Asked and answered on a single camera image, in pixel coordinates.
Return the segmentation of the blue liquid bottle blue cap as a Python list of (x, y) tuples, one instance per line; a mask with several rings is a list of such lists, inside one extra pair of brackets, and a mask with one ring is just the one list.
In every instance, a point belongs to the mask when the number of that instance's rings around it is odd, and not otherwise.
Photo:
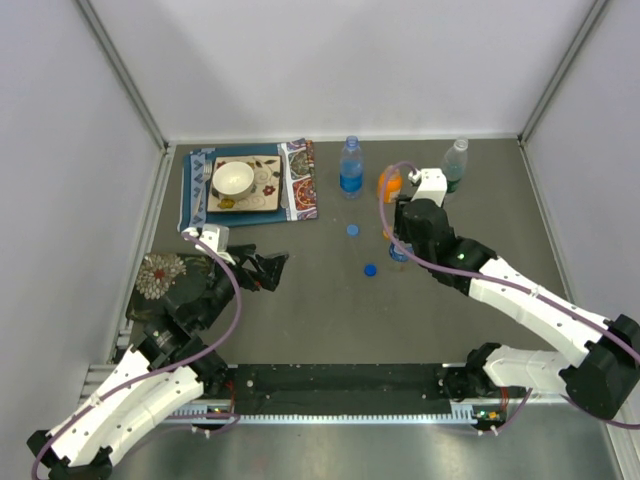
[(348, 136), (340, 158), (339, 184), (346, 198), (357, 198), (363, 187), (364, 155), (357, 136)]

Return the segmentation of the clear water bottle blue cap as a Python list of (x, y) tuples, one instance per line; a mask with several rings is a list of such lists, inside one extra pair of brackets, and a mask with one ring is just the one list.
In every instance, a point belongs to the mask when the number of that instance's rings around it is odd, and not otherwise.
[(406, 267), (409, 265), (410, 259), (393, 242), (391, 242), (389, 246), (389, 256), (391, 260), (394, 262), (394, 270), (396, 272), (404, 272), (406, 270)]

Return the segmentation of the orange juice bottle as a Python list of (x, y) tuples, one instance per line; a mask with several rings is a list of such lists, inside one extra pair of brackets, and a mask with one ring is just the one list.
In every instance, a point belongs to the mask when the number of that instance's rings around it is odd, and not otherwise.
[(379, 176), (377, 196), (383, 200), (384, 204), (394, 203), (400, 195), (402, 187), (403, 178), (401, 173), (389, 165)]

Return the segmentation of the clear bottle green label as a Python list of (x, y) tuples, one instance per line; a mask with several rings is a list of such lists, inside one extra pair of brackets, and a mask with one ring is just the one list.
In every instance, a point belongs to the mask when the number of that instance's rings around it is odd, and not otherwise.
[(441, 170), (447, 182), (447, 192), (453, 193), (462, 180), (468, 163), (469, 141), (466, 138), (458, 138), (445, 153)]

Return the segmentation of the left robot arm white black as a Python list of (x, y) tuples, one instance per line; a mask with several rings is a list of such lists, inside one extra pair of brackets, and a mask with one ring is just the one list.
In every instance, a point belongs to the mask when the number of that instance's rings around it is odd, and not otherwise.
[(149, 253), (127, 316), (142, 324), (113, 371), (66, 420), (27, 445), (50, 479), (106, 479), (124, 455), (183, 405), (226, 387), (227, 364), (201, 335), (241, 291), (274, 291), (289, 256), (253, 244), (216, 258)]

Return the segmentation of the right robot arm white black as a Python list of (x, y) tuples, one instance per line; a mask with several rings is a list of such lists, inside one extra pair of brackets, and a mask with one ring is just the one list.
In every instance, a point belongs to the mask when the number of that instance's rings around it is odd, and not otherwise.
[(639, 382), (639, 325), (610, 319), (551, 293), (480, 242), (458, 236), (431, 199), (401, 196), (394, 236), (441, 284), (491, 306), (550, 345), (548, 351), (486, 343), (467, 359), (476, 394), (522, 387), (567, 396), (591, 415), (612, 420)]

